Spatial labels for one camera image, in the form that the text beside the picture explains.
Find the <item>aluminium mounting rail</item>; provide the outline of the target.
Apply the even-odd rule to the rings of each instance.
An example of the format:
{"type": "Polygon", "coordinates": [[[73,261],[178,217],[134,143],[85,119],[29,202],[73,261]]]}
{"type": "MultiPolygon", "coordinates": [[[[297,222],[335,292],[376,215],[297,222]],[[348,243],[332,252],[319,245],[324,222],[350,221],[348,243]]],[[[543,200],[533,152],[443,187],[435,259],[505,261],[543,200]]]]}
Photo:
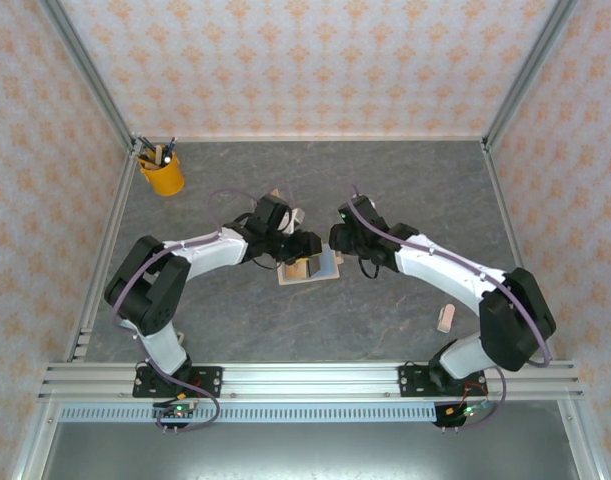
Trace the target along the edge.
{"type": "MultiPolygon", "coordinates": [[[[399,402],[398,363],[225,363],[222,402],[399,402]]],[[[39,388],[41,400],[74,402],[131,401],[135,366],[128,363],[54,363],[39,388]]],[[[502,393],[510,401],[584,400],[589,389],[571,361],[545,369],[526,366],[504,373],[485,371],[488,398],[502,393]]]]}

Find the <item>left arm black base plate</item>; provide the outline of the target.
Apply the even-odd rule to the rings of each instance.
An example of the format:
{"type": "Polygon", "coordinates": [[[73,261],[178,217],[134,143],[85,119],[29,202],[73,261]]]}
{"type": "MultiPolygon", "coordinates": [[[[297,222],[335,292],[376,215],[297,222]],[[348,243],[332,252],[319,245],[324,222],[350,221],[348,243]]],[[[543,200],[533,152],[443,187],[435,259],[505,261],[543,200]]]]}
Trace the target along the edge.
{"type": "MultiPolygon", "coordinates": [[[[135,372],[132,389],[132,396],[135,398],[170,399],[180,393],[184,393],[187,397],[197,396],[195,391],[164,379],[148,364],[139,364],[135,372]]],[[[220,396],[223,376],[221,367],[185,366],[175,376],[185,383],[202,388],[216,398],[220,396]]]]}

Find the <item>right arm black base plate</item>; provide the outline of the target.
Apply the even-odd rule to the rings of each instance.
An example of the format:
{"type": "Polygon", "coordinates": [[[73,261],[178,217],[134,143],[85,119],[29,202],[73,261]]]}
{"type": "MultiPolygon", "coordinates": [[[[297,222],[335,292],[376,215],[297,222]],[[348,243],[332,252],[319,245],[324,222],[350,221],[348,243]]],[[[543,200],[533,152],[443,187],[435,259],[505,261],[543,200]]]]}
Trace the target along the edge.
{"type": "Polygon", "coordinates": [[[442,367],[406,362],[397,369],[402,397],[463,397],[465,394],[486,396],[486,377],[482,371],[463,379],[451,377],[442,367]]]}

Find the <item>aluminium back rail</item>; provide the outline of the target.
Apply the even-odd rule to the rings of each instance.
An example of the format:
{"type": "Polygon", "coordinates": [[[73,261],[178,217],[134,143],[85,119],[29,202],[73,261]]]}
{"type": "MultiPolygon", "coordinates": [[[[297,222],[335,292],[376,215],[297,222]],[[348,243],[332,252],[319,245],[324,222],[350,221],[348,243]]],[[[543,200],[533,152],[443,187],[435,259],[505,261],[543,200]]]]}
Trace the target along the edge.
{"type": "Polygon", "coordinates": [[[242,142],[477,142],[480,135],[230,135],[230,136],[178,136],[180,143],[242,143],[242,142]]]}

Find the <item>yellow pen cup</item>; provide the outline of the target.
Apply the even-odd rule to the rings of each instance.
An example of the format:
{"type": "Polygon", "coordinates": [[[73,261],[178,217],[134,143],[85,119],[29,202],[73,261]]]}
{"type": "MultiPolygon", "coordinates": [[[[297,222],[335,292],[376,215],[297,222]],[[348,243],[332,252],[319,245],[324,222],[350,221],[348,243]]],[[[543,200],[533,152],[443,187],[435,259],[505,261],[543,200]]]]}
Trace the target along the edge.
{"type": "Polygon", "coordinates": [[[171,161],[159,169],[155,169],[155,165],[146,161],[143,155],[139,156],[138,163],[140,172],[158,195],[173,196],[185,186],[185,178],[176,153],[172,153],[171,161]]]}

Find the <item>aluminium side rail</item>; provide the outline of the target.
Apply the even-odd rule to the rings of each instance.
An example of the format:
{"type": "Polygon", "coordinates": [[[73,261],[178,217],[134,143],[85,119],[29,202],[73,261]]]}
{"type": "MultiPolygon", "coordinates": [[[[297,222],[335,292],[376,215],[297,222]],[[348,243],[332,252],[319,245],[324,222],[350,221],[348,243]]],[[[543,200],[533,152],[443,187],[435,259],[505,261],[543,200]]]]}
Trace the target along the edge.
{"type": "MultiPolygon", "coordinates": [[[[509,210],[507,207],[507,203],[505,201],[502,188],[499,182],[499,177],[494,166],[494,161],[491,153],[491,147],[487,138],[483,136],[480,139],[480,147],[484,157],[484,161],[490,176],[490,180],[493,186],[493,190],[495,193],[496,201],[498,203],[498,207],[500,210],[500,214],[502,217],[503,225],[506,231],[506,235],[509,241],[510,249],[512,252],[512,257],[517,266],[523,267],[524,262],[520,253],[517,237],[512,225],[512,221],[509,216],[509,210]]],[[[536,323],[532,320],[527,322],[532,335],[538,345],[538,349],[540,354],[536,358],[530,358],[527,363],[536,368],[546,368],[551,361],[553,360],[553,354],[551,353],[551,349],[549,347],[548,342],[544,339],[543,335],[539,331],[536,323]]]]}
{"type": "Polygon", "coordinates": [[[125,205],[129,195],[131,182],[136,170],[136,161],[133,158],[134,147],[128,146],[123,165],[118,177],[114,197],[104,224],[103,235],[96,255],[96,263],[88,284],[80,312],[76,317],[72,333],[69,336],[63,361],[70,363],[73,360],[83,359],[85,354],[77,354],[79,339],[93,330],[99,304],[103,296],[106,275],[109,269],[112,252],[120,228],[125,205]]]}

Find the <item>aluminium corner post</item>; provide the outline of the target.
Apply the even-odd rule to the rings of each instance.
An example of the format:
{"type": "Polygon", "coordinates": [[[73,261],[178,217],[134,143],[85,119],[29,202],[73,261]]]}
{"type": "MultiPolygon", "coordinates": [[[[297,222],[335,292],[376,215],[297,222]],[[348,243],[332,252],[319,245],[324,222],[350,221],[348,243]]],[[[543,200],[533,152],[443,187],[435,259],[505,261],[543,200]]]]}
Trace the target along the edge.
{"type": "Polygon", "coordinates": [[[529,50],[487,133],[481,138],[481,144],[487,152],[490,152],[494,145],[498,143],[558,36],[564,30],[578,1],[556,0],[551,13],[529,50]]]}
{"type": "Polygon", "coordinates": [[[132,145],[131,131],[104,82],[91,54],[77,32],[61,0],[37,0],[60,36],[72,61],[87,83],[101,110],[125,147],[132,145]]]}

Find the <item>grey metal sheet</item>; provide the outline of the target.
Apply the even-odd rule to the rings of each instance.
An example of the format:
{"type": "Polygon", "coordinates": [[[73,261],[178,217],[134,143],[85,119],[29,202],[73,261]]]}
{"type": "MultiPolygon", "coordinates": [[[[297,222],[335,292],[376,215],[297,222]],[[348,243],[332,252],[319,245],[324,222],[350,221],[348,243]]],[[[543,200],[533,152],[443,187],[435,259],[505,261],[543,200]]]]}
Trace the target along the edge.
{"type": "Polygon", "coordinates": [[[582,480],[562,425],[508,416],[473,431],[423,423],[62,423],[23,480],[582,480]]]}

